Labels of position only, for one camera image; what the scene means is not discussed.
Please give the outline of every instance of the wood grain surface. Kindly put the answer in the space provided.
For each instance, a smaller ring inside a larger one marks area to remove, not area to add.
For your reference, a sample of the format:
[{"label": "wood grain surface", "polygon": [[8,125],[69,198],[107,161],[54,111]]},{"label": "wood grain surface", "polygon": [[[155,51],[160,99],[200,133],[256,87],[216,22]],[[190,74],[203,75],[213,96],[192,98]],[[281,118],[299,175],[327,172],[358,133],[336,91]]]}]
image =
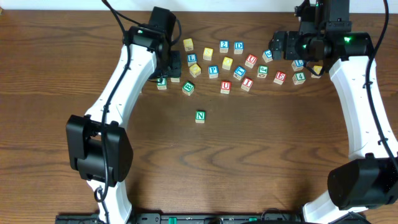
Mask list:
[{"label": "wood grain surface", "polygon": [[[149,12],[125,12],[147,22]],[[332,169],[347,163],[348,137],[340,101],[327,75],[295,86],[290,61],[268,63],[266,79],[240,89],[233,69],[261,54],[276,30],[297,30],[291,13],[176,12],[182,39],[192,38],[203,73],[193,78],[182,42],[181,83],[158,90],[147,83],[127,130],[134,160],[126,179],[130,201],[164,213],[258,213],[297,210],[326,190]],[[354,14],[354,31],[376,42],[384,15]],[[392,15],[376,57],[390,124],[398,133],[398,16]],[[241,40],[242,55],[220,54],[221,39]],[[214,48],[211,62],[204,47]],[[65,125],[99,97],[116,67],[121,32],[106,11],[5,11],[0,16],[0,223],[53,223],[59,213],[92,213],[97,204],[68,160]],[[218,65],[210,80],[207,67]],[[277,70],[288,77],[274,84]],[[192,96],[184,81],[195,84]],[[222,80],[232,81],[229,95]],[[205,124],[195,111],[205,110]],[[372,223],[397,223],[398,206],[365,214]]]}]

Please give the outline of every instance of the number block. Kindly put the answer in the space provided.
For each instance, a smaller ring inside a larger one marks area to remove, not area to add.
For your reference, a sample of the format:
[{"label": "number block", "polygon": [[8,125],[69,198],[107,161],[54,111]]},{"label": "number block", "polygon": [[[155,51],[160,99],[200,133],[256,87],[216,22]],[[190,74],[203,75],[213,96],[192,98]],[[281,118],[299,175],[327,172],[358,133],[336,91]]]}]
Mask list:
[{"label": "number block", "polygon": [[303,60],[294,60],[292,63],[292,68],[295,72],[303,70],[304,61]]},{"label": "number block", "polygon": [[272,61],[272,52],[270,50],[266,50],[263,54],[262,54],[262,59],[264,59],[264,61],[266,63]]},{"label": "number block", "polygon": [[283,72],[277,72],[276,73],[276,76],[275,76],[275,79],[274,79],[274,83],[277,83],[277,84],[283,84],[283,82],[285,81],[285,79],[286,79],[286,74],[285,73],[283,73]]},{"label": "number block", "polygon": [[192,65],[198,62],[197,55],[196,54],[187,55],[187,61],[188,61],[188,67],[191,67]]},{"label": "number block", "polygon": [[234,54],[243,54],[243,42],[241,41],[235,42]]},{"label": "number block", "polygon": [[213,56],[213,49],[205,47],[205,50],[203,51],[203,59],[211,60],[212,56]]},{"label": "number block", "polygon": [[[322,66],[319,66],[319,65],[314,65],[312,67],[312,70],[314,72],[316,72],[318,75],[319,75],[319,73],[321,73],[321,69],[322,69]],[[318,76],[318,75],[314,75],[311,73],[311,78],[320,78],[321,76]]]},{"label": "number block", "polygon": [[222,81],[221,82],[221,93],[229,94],[229,91],[231,91],[231,86],[232,86],[231,82]]},{"label": "number block", "polygon": [[182,86],[182,92],[190,96],[195,90],[195,86],[191,82],[186,82],[184,86]]},{"label": "number block", "polygon": [[257,71],[257,77],[266,78],[268,75],[268,66],[260,65],[259,70]]},{"label": "number block", "polygon": [[233,59],[231,59],[229,57],[225,57],[223,60],[223,69],[230,70],[233,61],[234,61]]},{"label": "number block", "polygon": [[303,72],[298,72],[293,76],[294,85],[303,84],[305,82],[305,75]]},{"label": "number block", "polygon": [[195,116],[195,122],[204,124],[205,119],[206,119],[206,112],[197,111],[196,116]]},{"label": "number block", "polygon": [[157,89],[158,90],[166,90],[167,89],[167,80],[165,78],[156,79]]},{"label": "number block", "polygon": [[228,53],[228,49],[229,49],[229,41],[228,40],[220,41],[220,53]]},{"label": "number block", "polygon": [[246,69],[244,69],[242,66],[238,66],[238,67],[235,69],[234,77],[235,77],[237,80],[242,80],[242,78],[243,78],[243,76],[244,76],[245,73],[246,73]]},{"label": "number block", "polygon": [[183,42],[184,42],[185,51],[191,51],[191,50],[193,50],[193,41],[192,41],[192,38],[185,39]]},{"label": "number block", "polygon": [[218,66],[209,66],[209,78],[218,78]]},{"label": "number block", "polygon": [[201,68],[199,67],[198,64],[194,64],[189,68],[189,73],[196,78],[198,75],[201,73]]},{"label": "number block", "polygon": [[253,68],[254,65],[257,62],[257,57],[254,55],[249,54],[249,56],[246,59],[246,62],[244,63],[245,66],[249,67],[249,68]]},{"label": "number block", "polygon": [[253,80],[246,77],[246,78],[244,78],[244,80],[242,82],[241,88],[243,90],[249,91],[252,85],[253,85]]}]

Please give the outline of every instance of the black cable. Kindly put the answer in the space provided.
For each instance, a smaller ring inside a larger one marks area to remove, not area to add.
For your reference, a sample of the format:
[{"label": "black cable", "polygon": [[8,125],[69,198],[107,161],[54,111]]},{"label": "black cable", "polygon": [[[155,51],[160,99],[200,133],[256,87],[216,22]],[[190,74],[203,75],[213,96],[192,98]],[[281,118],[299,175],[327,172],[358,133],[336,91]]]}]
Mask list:
[{"label": "black cable", "polygon": [[380,125],[379,118],[377,117],[376,109],[374,107],[372,92],[371,92],[371,85],[373,84],[373,82],[370,81],[371,66],[372,66],[373,60],[374,60],[374,58],[375,58],[375,56],[377,54],[377,51],[379,50],[381,42],[383,41],[384,34],[386,33],[387,26],[388,26],[388,20],[389,20],[389,8],[388,8],[387,0],[383,0],[383,2],[384,2],[384,8],[386,10],[386,18],[385,18],[385,21],[384,21],[383,30],[381,31],[381,34],[380,34],[380,38],[379,38],[379,40],[378,40],[378,42],[377,42],[377,44],[376,44],[376,46],[374,48],[374,52],[369,57],[368,66],[366,67],[366,75],[365,75],[366,83],[364,84],[364,87],[366,87],[366,92],[368,94],[369,106],[371,108],[371,112],[372,112],[372,115],[373,115],[374,123],[376,125],[377,131],[378,131],[379,136],[380,136],[379,144],[380,144],[380,142],[383,144],[384,149],[387,151],[388,156],[390,157],[394,167],[396,168],[396,170],[398,172],[398,163],[397,163],[397,161],[395,159],[395,156],[393,155],[390,147],[388,146],[388,143],[387,143],[388,139],[384,136],[383,130],[382,130],[381,125]]}]

